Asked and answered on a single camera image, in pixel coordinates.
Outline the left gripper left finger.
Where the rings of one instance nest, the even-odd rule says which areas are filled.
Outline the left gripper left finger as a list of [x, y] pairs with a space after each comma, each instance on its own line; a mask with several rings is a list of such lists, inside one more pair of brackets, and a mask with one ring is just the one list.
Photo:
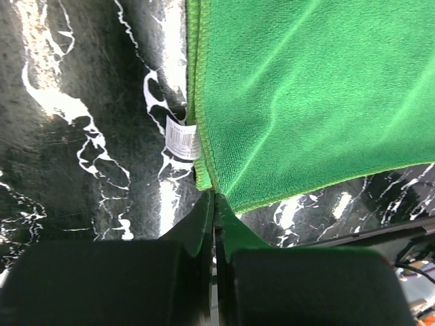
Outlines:
[[41, 242], [1, 289], [2, 325], [209, 325], [215, 195], [156, 240]]

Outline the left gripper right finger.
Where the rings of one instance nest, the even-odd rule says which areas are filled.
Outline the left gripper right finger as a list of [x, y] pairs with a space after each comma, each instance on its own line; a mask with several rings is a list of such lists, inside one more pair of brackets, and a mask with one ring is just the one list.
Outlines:
[[391, 264], [361, 247], [278, 249], [215, 197], [222, 325], [413, 325]]

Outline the green towel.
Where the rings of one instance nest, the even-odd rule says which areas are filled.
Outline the green towel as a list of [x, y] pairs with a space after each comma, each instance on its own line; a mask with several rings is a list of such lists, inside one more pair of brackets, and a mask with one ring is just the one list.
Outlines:
[[244, 213], [434, 161], [433, 1], [187, 1], [196, 187]]

